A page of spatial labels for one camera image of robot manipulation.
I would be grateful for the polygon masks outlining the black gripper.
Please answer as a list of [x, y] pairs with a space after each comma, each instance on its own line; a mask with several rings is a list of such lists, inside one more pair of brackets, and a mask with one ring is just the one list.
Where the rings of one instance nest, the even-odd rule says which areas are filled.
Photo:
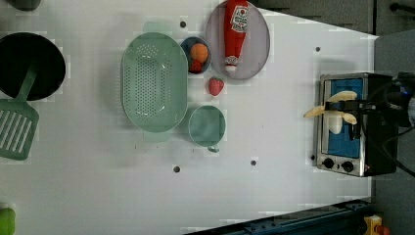
[[362, 136], [369, 138], [369, 131], [378, 131], [381, 126], [388, 126], [383, 112], [373, 103], [363, 100], [326, 102], [325, 111], [348, 111], [351, 123], [348, 125], [348, 139], [358, 140]]

